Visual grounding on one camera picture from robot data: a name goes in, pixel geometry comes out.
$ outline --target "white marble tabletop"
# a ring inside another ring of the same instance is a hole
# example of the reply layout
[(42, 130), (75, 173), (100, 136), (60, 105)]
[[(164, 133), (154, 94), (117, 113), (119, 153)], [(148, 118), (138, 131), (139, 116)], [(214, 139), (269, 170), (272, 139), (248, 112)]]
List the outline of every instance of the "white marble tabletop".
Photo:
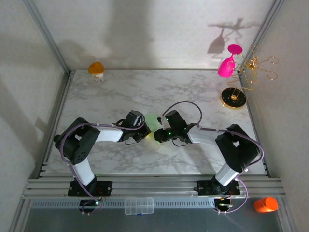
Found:
[[(61, 115), (57, 134), (76, 118), (111, 124), (137, 110), (146, 117), (154, 132), (160, 128), (155, 118), (172, 104), (189, 100), (203, 111), (202, 126), (225, 129), (239, 124), (254, 138), (247, 107), (231, 110), (222, 106), (219, 96), (228, 86), (216, 71), (206, 70), (107, 70), (105, 82), (97, 83), (87, 70), (77, 70)], [(199, 119), (198, 110), (183, 103), (175, 107), (189, 124)], [(215, 174), (225, 163), (219, 149), (211, 145), (188, 144), (175, 147), (171, 141), (159, 144), (148, 136), (132, 145), (95, 143), (88, 156), (96, 174)], [(70, 170), (53, 147), (47, 172)], [(250, 167), (249, 174), (264, 174), (263, 164)]]

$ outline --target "clear plastic box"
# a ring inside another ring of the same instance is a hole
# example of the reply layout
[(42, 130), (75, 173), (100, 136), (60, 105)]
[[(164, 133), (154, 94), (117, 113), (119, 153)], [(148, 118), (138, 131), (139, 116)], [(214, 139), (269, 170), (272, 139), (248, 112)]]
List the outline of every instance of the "clear plastic box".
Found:
[(128, 198), (125, 200), (126, 215), (143, 215), (154, 212), (154, 199), (146, 198)]

